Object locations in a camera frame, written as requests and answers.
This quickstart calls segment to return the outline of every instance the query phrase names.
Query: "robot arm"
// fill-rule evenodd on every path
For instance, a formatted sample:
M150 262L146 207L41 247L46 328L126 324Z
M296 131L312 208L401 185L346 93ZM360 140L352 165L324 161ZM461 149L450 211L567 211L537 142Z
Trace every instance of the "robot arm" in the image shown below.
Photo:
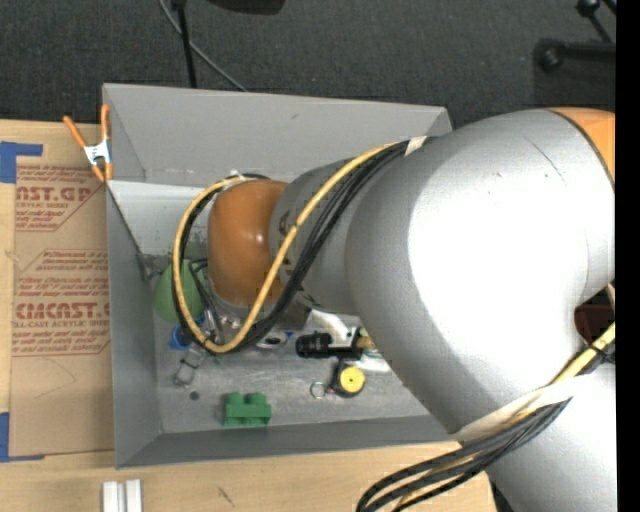
M271 275L252 308L255 297L231 305L251 320L232 348L260 332L262 320L249 331L260 308L295 295L359 316L450 433L546 385L583 347L575 308L614 279L613 127L597 111L518 112L410 154L379 148L351 180L334 179L349 165L338 163L281 187L242 249L268 240L279 283ZM226 217L214 212L219 231ZM209 268L220 268L211 254ZM616 465L615 366L602 364L544 432L487 471L517 512L601 512L617 510Z

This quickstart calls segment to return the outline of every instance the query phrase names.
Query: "wire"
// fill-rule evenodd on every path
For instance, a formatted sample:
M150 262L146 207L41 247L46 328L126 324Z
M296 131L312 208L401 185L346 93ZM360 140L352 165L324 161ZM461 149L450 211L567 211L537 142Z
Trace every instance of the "wire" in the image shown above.
M616 0L604 0L605 5L609 8L609 10L614 14L614 16L618 15L618 2Z
M362 155L354 158L343 167L341 167L336 173L334 173L323 185L320 187L320 190L316 192L316 194L307 202L303 210L300 212L298 217L295 220L295 223L291 226L287 235L285 236L284 241L282 242L280 249L278 250L274 261L267 273L265 281L260 289L256 301L254 302L251 310L247 318L245 319L242 327L233 337L233 339L224 345L215 345L211 342L207 336L200 330L200 327L196 324L194 319L191 317L189 313L189 308L186 303L186 299L184 296L184 289L182 286L182 279L180 276L180 264L182 261L182 256L184 253L184 248L186 242L188 240L189 232L191 226L197 217L197 215L204 209L204 206L208 203L208 201L221 189L231 186L233 184L238 184L241 181L246 181L247 179L244 177L235 177L231 179L222 180L218 183L211 185L209 188L201 192L187 207L187 210L182 216L180 223L178 224L178 230L176 232L176 238L173 246L173 254L172 254L172 284L173 284L173 293L174 299L176 302L176 312L178 314L178 318L180 319L181 324L185 327L189 332L191 332L195 341L199 342L204 348L209 350L215 354L221 354L230 352L238 347L243 341L246 334L253 327L253 322L256 317L260 313L264 301L273 285L273 282L276 279L278 270L284 261L286 254L289 250L289 247L293 243L293 240L296 238L300 228L309 218L311 213L315 210L315 208L320 204L320 202L325 198L325 196L336 186L337 183L340 182L344 177L348 176L354 170L356 170L359 166L373 158L375 155L385 150L386 148L393 146L394 144L385 144L369 150Z
M182 30L180 30L180 26L178 25L176 20L173 19L173 16L171 15L171 11L165 4L164 0L158 0L158 3L160 4L162 11L164 12L165 16L167 17L167 19L169 20L173 28L176 30L178 34L182 36ZM193 41L190 41L189 45L191 46L193 51L196 52L198 57L200 57L205 62L205 64L207 64L214 71L222 75L229 83L233 84L238 90L242 92L249 92L240 82L232 78L224 69L222 69L215 62L213 62L209 57L207 57L207 55L198 46L196 46L193 43Z
M251 331L247 343L253 343L266 335L276 324L288 305L291 303L296 293L300 290L311 264L320 252L322 245L336 225L340 216L358 194L362 187L382 168L386 167L390 161L403 154L407 142L401 142L385 149L376 155L368 163L363 165L358 171L349 175L347 181L341 184L338 190L327 200L326 206L322 209L318 219L307 237L307 241L301 251L298 261L291 275L287 279L287 284L280 294L280 297L270 314L255 325Z
M592 346L580 352L558 374L553 383L592 372L602 361L606 360L606 350L613 343L615 343L615 322L602 336L593 342ZM541 407L535 411L527 411L525 414L517 415L511 424L497 433L486 436L479 441L470 442L462 448L435 459L415 464L388 475L371 486L362 495L356 510L358 512L375 512L400 498L393 511L400 512L416 503L431 499L460 485L484 471L500 457L518 449L538 436L555 421L570 401L571 399L568 399L557 404ZM420 473L425 474L407 484L396 487L372 501L385 488ZM453 478L453 480L425 494L414 497L420 489L449 478Z
M222 321L220 320L220 315L218 315L218 310L216 309L214 299L211 294L208 292L206 287L200 282L198 273L203 269L208 267L208 261L206 258L203 260L192 260L189 261L189 271L193 276L193 280L196 284L196 289L198 294L200 295L200 299L206 306L207 311L211 312L211 317L213 319L213 338L209 338L211 341L217 344L224 344L223 334L222 334Z
M177 8L178 21L180 22L180 32L182 32L182 46L184 47L184 56L187 59L187 71L189 73L189 85L192 89L198 88L198 80L196 78L196 69L193 66L193 54L191 53L191 45L189 44L189 27L187 26L187 15L184 12L184 4Z

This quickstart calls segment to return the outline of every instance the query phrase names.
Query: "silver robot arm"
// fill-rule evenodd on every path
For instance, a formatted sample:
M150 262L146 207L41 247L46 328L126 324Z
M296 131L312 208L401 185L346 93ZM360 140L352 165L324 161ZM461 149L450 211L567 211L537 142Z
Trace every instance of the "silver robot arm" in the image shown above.
M614 279L613 148L574 117L498 116L395 159L305 278L302 300L358 315L450 433L549 383L583 346L575 308ZM284 191L273 247L333 170ZM603 512L617 510L616 466L615 365L605 363L488 473L517 512Z

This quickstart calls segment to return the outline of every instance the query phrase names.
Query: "orange clip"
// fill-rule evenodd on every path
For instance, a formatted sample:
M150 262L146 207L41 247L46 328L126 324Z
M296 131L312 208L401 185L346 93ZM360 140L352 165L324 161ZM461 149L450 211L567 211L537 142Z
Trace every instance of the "orange clip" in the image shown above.
M91 163L91 169L96 178L104 183L105 179L110 180L113 177L113 163L111 162L111 154L109 150L109 140L111 139L111 130L109 128L109 105L104 104L100 109L100 128L102 141L95 146L88 146L84 137L78 130L73 120L69 116L64 116L62 122L69 128L73 140L84 150L87 159ZM104 159L104 172L98 167L97 159Z

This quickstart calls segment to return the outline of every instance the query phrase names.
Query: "black connector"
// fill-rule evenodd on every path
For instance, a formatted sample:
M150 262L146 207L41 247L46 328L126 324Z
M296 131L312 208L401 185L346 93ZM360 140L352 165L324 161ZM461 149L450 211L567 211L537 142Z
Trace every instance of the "black connector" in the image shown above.
M330 334L315 332L300 336L296 340L296 353L307 359L328 359L335 356L338 359L359 359L362 349L353 345L348 347L332 346Z

